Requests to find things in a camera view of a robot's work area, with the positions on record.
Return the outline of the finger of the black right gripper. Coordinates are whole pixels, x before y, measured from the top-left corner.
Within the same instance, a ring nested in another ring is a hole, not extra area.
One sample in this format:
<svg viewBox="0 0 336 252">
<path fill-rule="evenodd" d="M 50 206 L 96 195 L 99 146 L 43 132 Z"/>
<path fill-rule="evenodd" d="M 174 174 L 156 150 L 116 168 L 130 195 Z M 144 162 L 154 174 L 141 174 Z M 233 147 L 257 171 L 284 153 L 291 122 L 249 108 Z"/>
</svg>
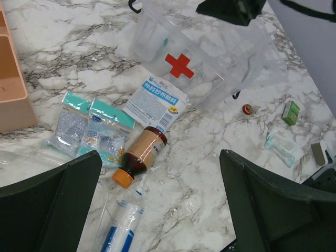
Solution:
<svg viewBox="0 0 336 252">
<path fill-rule="evenodd" d="M 250 21 L 261 14 L 266 0 L 205 0 L 196 12 L 215 17 L 225 22 L 248 26 Z"/>
</svg>

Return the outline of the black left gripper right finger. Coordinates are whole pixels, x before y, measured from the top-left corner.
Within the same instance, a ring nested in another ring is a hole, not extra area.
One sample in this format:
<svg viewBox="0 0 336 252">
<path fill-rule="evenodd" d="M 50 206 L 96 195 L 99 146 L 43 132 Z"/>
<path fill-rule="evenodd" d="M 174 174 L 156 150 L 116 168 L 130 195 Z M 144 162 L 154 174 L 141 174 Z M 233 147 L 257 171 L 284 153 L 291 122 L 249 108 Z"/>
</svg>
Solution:
<svg viewBox="0 0 336 252">
<path fill-rule="evenodd" d="M 235 231 L 225 251 L 335 251 L 335 165 L 299 184 L 222 150 Z"/>
</svg>

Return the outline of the clear medicine kit box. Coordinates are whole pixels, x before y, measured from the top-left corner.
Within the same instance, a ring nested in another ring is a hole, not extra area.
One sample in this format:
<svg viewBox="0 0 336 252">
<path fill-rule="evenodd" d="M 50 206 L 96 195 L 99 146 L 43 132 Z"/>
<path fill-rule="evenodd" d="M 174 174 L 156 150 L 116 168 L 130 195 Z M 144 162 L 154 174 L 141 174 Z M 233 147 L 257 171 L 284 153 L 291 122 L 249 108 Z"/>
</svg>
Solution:
<svg viewBox="0 0 336 252">
<path fill-rule="evenodd" d="M 248 26 L 239 26 L 198 14 L 201 2 L 129 1 L 137 16 L 130 29 L 129 55 L 187 94 L 201 110 L 237 99 L 247 88 L 286 80 L 286 65 L 261 14 Z M 143 62 L 135 54 L 137 39 L 146 26 L 156 25 L 169 34 L 167 43 L 154 59 Z"/>
</svg>

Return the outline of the teal bandage packet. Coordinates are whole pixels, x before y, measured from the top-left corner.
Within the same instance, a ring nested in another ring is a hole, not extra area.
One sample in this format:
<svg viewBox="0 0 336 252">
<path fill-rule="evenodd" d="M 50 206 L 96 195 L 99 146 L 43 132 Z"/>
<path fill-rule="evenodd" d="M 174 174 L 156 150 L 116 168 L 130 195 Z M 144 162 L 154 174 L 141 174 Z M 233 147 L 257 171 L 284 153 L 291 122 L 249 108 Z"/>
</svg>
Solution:
<svg viewBox="0 0 336 252">
<path fill-rule="evenodd" d="M 135 120 L 123 111 L 94 99 L 88 113 L 88 126 L 81 139 L 77 157 L 96 150 L 105 168 L 121 166 L 125 143 Z"/>
<path fill-rule="evenodd" d="M 90 106 L 90 101 L 67 92 L 61 101 L 56 128 L 46 145 L 74 158 L 88 126 Z"/>
</svg>

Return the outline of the brown syrup bottle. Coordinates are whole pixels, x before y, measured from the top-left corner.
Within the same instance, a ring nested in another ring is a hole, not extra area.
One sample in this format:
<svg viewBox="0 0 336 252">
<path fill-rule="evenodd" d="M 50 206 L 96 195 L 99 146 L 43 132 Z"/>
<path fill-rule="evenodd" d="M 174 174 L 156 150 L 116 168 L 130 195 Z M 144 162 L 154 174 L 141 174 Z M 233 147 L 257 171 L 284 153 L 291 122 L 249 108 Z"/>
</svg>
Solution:
<svg viewBox="0 0 336 252">
<path fill-rule="evenodd" d="M 122 188 L 128 188 L 137 176 L 147 172 L 166 145 L 163 132 L 146 127 L 123 155 L 121 167 L 112 179 Z"/>
</svg>

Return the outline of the blue white gauze packet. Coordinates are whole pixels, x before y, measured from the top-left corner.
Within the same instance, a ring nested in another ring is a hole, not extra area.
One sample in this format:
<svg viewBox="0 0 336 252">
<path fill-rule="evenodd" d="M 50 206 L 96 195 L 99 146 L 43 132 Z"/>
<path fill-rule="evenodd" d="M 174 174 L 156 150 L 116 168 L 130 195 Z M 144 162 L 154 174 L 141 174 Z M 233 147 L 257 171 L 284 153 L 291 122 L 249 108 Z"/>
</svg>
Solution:
<svg viewBox="0 0 336 252">
<path fill-rule="evenodd" d="M 143 127 L 166 132 L 184 113 L 188 95 L 169 81 L 147 77 L 122 110 Z"/>
</svg>

